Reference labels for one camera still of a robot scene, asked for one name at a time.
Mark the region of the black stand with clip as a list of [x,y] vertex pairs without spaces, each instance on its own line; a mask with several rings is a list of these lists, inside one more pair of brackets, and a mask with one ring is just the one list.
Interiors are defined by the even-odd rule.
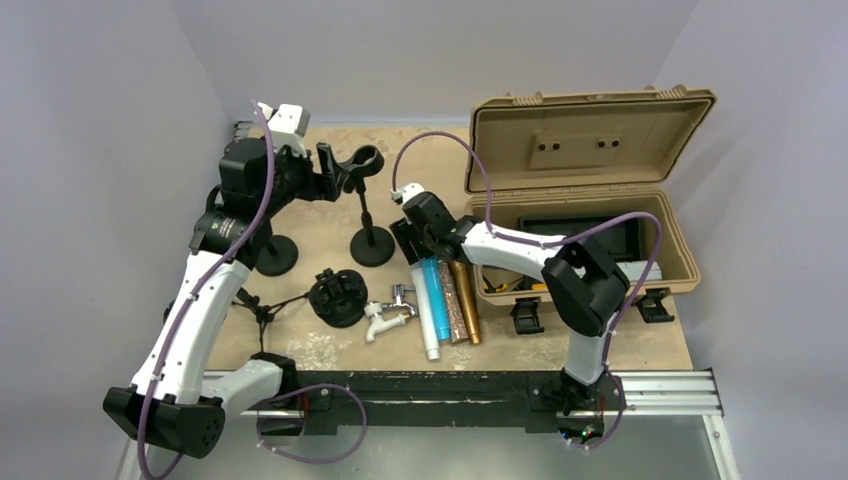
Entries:
[[268,277],[277,277],[289,272],[297,263],[299,249],[288,236],[274,234],[261,250],[255,270]]
[[342,164],[348,173],[343,183],[345,193],[355,192],[361,207],[361,228],[352,236],[349,249],[355,262],[365,267],[378,267],[388,262],[395,252],[395,242],[388,230],[375,226],[368,209],[365,179],[378,174],[385,159],[374,145],[359,147],[352,157]]

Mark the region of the blue microphone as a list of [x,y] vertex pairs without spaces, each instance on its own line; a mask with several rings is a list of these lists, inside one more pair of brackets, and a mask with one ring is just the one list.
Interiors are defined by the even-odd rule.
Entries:
[[435,257],[424,258],[421,260],[421,267],[428,290],[437,339],[447,341],[451,338],[450,322],[439,275],[438,261]]

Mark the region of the white microphone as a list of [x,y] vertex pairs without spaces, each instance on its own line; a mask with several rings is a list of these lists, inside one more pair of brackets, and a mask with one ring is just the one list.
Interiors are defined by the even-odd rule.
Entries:
[[429,292],[419,262],[411,265],[410,276],[417,299],[425,355],[429,362],[436,362],[441,358],[439,340],[434,326]]

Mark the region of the gold microphone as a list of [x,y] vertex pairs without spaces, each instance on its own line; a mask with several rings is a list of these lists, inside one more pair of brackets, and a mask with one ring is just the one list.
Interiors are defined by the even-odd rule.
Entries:
[[450,261],[448,267],[454,278],[460,309],[463,314],[469,340],[472,345],[479,345],[482,343],[482,333],[470,269],[465,263],[457,260]]

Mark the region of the black stand with shock mount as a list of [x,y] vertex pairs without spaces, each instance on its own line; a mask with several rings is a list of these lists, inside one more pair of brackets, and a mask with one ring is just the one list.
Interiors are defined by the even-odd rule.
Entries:
[[333,328],[349,328],[364,315],[368,288],[363,276],[352,269],[324,269],[307,293],[315,314]]

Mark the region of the glitter silver microphone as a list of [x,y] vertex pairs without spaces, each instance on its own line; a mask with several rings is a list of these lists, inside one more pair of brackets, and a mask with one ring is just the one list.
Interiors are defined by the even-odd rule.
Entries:
[[438,269],[450,325],[450,343],[456,345],[467,342],[469,340],[469,334],[459,303],[455,280],[449,266],[445,262],[440,261],[438,263]]

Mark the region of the black tripod shock mount stand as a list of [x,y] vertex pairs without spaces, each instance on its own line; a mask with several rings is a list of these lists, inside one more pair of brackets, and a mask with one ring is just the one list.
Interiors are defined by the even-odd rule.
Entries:
[[274,322],[276,315],[288,305],[304,300],[307,297],[308,294],[304,292],[298,296],[274,304],[263,304],[259,296],[250,294],[245,288],[240,288],[231,305],[245,308],[252,313],[258,325],[259,350],[261,353],[265,353],[265,332],[268,326]]

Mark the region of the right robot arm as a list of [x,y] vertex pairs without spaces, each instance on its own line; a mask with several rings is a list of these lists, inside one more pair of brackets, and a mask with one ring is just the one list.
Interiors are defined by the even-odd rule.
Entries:
[[606,341],[624,308],[630,280],[592,238],[540,236],[455,218],[434,193],[413,183],[391,193],[417,241],[437,258],[512,271],[544,283],[571,330],[561,392],[584,407],[601,391]]

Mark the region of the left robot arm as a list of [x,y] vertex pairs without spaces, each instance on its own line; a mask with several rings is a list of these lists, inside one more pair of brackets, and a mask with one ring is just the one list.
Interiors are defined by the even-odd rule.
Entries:
[[269,151],[264,139],[247,138],[226,146],[161,334],[129,386],[110,388],[103,401],[139,446],[204,458],[228,419],[262,401],[284,409],[297,399],[295,363],[282,355],[256,353],[213,381],[204,372],[232,302],[272,238],[271,218],[295,199],[335,201],[348,183],[353,160],[337,162],[326,143],[316,152],[319,172],[309,152],[288,145]]

